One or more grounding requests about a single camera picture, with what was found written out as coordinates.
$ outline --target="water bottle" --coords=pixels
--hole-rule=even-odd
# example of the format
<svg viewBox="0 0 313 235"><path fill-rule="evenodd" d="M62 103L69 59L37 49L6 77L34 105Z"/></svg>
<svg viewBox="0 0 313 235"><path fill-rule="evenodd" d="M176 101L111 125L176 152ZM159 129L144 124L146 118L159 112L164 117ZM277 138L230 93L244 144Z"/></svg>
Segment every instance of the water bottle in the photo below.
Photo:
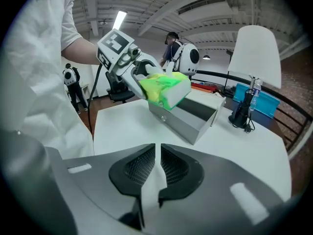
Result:
<svg viewBox="0 0 313 235"><path fill-rule="evenodd" d="M250 107L249 107L249 109L252 112L255 110L256 100L257 100L258 96L260 95L261 84L262 84L262 81L260 79L255 80L255 83L253 86L253 98L251 100Z"/></svg>

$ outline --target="black railing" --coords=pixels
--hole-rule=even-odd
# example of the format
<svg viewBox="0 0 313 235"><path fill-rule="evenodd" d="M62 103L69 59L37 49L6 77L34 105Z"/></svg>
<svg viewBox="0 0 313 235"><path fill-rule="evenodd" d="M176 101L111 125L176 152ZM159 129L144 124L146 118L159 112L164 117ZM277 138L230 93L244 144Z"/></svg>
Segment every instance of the black railing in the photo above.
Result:
<svg viewBox="0 0 313 235"><path fill-rule="evenodd" d="M226 79L226 83L227 83L227 80L234 80L234 81L237 81L237 82L240 82L240 83L244 83L244 84L248 84L250 85L251 81L249 80L246 80L246 79L243 79L241 77L236 77L236 76L233 76L233 75L229 75L229 74L224 74L224 73L218 73L218 72L212 72L212 71L204 71L204 70L198 70L197 71L197 74L202 74L202 75L210 75L210 76L217 76L217 77L222 77L222 78L225 78ZM195 80L195 81L199 81L199 82L208 82L210 83L209 81L204 81L204 80L199 80L199 79L194 79L192 78L192 80ZM281 113L283 113L284 115L286 115L287 117L289 117L291 120L293 120L295 123L297 123L299 126L301 126L300 128L300 131L299 132L296 132L294 129L292 129L290 126L288 126L286 123L284 123L283 121L277 119L274 117L274 119L282 124L283 126L285 126L287 129L291 130L294 134L296 134L296 136L293 138L293 139L290 139L289 137L287 137L285 135L285 139L288 140L290 143L289 145L286 146L286 149L287 151L289 151L293 145L298 141L299 137L301 136L301 134L303 133L306 125L308 124L308 122L312 122L313 121L313 117L307 113L303 108L301 108L299 105L297 105L296 103L294 103L293 101L291 101L289 98L279 94L278 92L268 88L268 87L265 87L265 86L261 86L262 88L262 91L274 96L275 98L279 99L280 101L283 101L285 102L286 104L290 105L291 107L293 107L296 111L298 111L301 115L304 116L305 120L303 123L299 122L298 120L296 120L294 117L292 117L291 115L289 115L287 112L283 111L282 109L280 108L277 108L278 111L280 111Z"/></svg>

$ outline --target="blue storage bin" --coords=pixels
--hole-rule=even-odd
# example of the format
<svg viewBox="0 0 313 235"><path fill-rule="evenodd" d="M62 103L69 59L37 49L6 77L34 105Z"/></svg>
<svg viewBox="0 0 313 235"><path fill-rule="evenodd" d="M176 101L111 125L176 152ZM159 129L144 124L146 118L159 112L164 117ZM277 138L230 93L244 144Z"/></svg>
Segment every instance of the blue storage bin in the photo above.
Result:
<svg viewBox="0 0 313 235"><path fill-rule="evenodd" d="M245 92L249 89L249 86L243 84L237 84L236 93L233 97L233 100L241 102L245 98ZM273 118L277 106L280 101L273 96L268 95L267 93L261 91L259 97L256 101L255 110L263 113L264 115Z"/></svg>

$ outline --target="brick wall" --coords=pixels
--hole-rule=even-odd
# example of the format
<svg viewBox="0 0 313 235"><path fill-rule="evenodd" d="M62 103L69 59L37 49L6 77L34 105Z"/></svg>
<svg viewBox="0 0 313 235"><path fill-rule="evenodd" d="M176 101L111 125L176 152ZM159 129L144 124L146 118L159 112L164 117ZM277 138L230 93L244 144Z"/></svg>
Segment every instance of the brick wall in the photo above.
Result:
<svg viewBox="0 0 313 235"><path fill-rule="evenodd" d="M289 98L297 105L302 107L311 116L313 116L313 47L306 48L295 55L282 60L282 88L276 89L269 85L271 89L279 92ZM293 116L296 120L303 123L305 118L284 102L281 102L279 108ZM276 111L275 116L290 126L294 131L299 131L300 126L286 115ZM283 133L293 140L295 133L279 124ZM313 172L313 136L311 136L306 145L299 151L296 157L291 161L292 174L292 193L297 194L304 190L311 174Z"/></svg>

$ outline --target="red object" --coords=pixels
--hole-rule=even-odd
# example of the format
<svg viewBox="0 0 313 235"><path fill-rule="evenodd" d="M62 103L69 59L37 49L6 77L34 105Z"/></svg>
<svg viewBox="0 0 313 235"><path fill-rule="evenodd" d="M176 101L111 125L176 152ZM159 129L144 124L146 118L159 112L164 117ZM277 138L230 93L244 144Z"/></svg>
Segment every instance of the red object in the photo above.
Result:
<svg viewBox="0 0 313 235"><path fill-rule="evenodd" d="M208 85L191 83L191 86L202 88L202 89L209 90L212 92L217 92L219 90L216 85L208 86Z"/></svg>

